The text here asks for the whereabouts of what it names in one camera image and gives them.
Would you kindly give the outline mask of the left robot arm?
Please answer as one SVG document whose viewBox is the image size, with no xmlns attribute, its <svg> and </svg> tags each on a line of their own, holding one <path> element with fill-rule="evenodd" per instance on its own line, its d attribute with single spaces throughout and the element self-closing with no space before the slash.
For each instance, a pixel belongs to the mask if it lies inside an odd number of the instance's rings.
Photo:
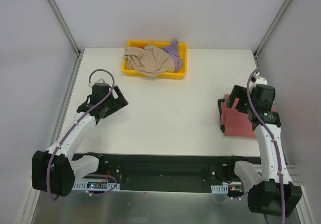
<svg viewBox="0 0 321 224">
<path fill-rule="evenodd" d="M 81 103 L 69 128 L 45 151 L 32 157 L 33 189 L 67 196 L 76 181 L 91 174 L 105 175 L 102 155 L 89 152 L 78 160 L 73 156 L 87 135 L 98 123 L 128 105 L 119 87 L 95 83 L 92 92 Z"/>
</svg>

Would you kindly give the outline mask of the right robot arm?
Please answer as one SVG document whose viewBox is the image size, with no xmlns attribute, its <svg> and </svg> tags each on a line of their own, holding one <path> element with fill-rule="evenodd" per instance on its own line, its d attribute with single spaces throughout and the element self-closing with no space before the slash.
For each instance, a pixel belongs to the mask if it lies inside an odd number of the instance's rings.
<svg viewBox="0 0 321 224">
<path fill-rule="evenodd" d="M 302 190 L 294 185 L 287 170 L 280 117 L 272 110 L 274 99 L 275 89 L 268 85 L 257 84 L 252 90 L 233 87 L 226 106 L 235 106 L 237 111 L 248 114 L 259 145 L 261 173 L 246 158 L 233 156 L 226 176 L 231 181 L 242 181 L 251 212 L 279 216 L 285 222 L 300 201 Z"/>
</svg>

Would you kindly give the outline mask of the green t shirt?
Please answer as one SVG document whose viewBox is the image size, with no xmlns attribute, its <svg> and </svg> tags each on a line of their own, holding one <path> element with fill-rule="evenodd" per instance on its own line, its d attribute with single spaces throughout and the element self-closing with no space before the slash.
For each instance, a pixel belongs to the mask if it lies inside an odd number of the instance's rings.
<svg viewBox="0 0 321 224">
<path fill-rule="evenodd" d="M 220 130 L 222 133 L 225 133 L 225 99 L 219 99 L 218 100 L 218 110 L 219 110 L 219 115 L 220 115 Z"/>
</svg>

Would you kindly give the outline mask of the pink t shirt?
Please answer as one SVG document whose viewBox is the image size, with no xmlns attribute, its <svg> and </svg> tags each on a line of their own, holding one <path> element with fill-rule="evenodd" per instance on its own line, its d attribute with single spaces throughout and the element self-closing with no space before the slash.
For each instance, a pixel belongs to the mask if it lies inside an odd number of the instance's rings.
<svg viewBox="0 0 321 224">
<path fill-rule="evenodd" d="M 224 95 L 225 99 L 225 133 L 227 137 L 240 137 L 256 139 L 254 131 L 252 130 L 251 122 L 248 120 L 248 114 L 238 112 L 235 106 L 238 100 L 235 100 L 232 108 L 226 107 L 226 100 L 229 94 Z"/>
</svg>

